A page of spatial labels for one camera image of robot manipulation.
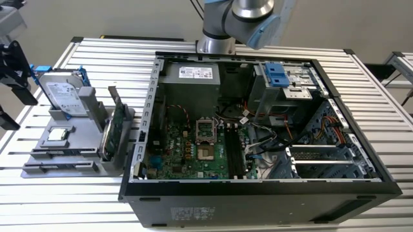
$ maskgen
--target robotic arm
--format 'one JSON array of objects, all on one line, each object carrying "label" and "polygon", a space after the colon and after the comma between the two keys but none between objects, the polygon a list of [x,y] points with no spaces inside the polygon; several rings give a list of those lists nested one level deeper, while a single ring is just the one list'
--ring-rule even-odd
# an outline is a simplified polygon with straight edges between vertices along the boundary
[{"label": "robotic arm", "polygon": [[235,40],[252,49],[268,44],[280,18],[273,0],[204,0],[202,37],[197,53],[235,54]]}]

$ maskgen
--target blue tab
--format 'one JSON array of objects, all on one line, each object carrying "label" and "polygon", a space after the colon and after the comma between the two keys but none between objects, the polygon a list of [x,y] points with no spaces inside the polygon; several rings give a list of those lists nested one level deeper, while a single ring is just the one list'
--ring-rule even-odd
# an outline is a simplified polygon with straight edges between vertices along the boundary
[{"label": "blue tab", "polygon": [[289,81],[279,63],[264,63],[263,71],[272,87],[288,87]]},{"label": "blue tab", "polygon": [[39,65],[39,66],[37,66],[37,68],[34,68],[34,71],[35,72],[47,72],[50,69],[51,69],[50,66]]},{"label": "blue tab", "polygon": [[85,72],[85,69],[82,68],[82,65],[78,68],[78,72],[81,74],[82,78],[82,85],[84,86],[90,86],[89,78],[88,78],[88,73]]}]

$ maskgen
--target case label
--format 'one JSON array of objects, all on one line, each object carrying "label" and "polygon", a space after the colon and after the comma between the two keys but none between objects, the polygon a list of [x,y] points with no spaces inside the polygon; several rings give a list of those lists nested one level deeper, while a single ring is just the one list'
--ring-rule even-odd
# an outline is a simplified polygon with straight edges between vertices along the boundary
[{"label": "case label", "polygon": [[172,220],[212,220],[215,207],[172,207]]},{"label": "case label", "polygon": [[82,116],[86,114],[76,88],[70,84],[49,82],[46,83],[46,88],[62,112],[72,116]]},{"label": "case label", "polygon": [[212,68],[180,67],[178,78],[212,79]]}]

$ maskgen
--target slotted aluminum surface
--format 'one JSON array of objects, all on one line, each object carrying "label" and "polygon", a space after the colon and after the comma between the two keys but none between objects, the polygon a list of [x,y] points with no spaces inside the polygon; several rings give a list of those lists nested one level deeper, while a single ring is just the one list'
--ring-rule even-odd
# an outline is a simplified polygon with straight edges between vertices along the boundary
[{"label": "slotted aluminum surface", "polygon": [[[146,93],[154,51],[193,52],[193,43],[84,39],[70,43],[55,67],[88,71],[98,101],[112,104],[106,86],[114,85],[121,101],[136,111],[134,128]],[[341,50],[265,47],[253,51],[236,47],[239,55],[317,59],[402,189],[402,196],[339,225],[285,227],[190,228],[194,231],[413,231],[413,130],[391,97],[359,66],[356,57]],[[42,128],[49,120],[47,101],[39,92],[38,106],[25,106],[17,122],[21,129],[6,132],[0,147],[0,228],[1,231],[140,231],[130,207],[117,202],[120,177],[19,178]]]}]

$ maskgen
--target white wall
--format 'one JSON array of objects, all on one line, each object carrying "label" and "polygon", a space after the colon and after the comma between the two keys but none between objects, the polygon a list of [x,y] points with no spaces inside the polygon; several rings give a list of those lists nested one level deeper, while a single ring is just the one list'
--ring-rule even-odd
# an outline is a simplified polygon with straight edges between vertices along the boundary
[{"label": "white wall", "polygon": [[29,62],[53,64],[73,36],[148,36],[196,40],[201,20],[188,0],[27,0],[18,37]]},{"label": "white wall", "polygon": [[413,51],[413,0],[296,0],[281,46],[351,48],[363,62]]}]

